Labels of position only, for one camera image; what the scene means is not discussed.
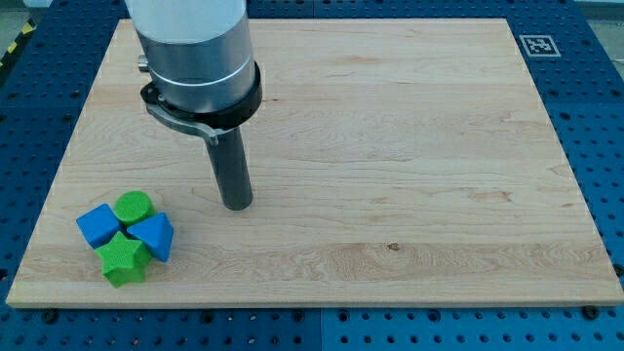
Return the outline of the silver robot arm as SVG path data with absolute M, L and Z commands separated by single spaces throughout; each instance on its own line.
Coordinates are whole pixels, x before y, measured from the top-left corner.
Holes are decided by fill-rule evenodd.
M 152 81 L 140 95 L 169 128 L 217 145 L 262 100 L 245 0 L 127 0 Z

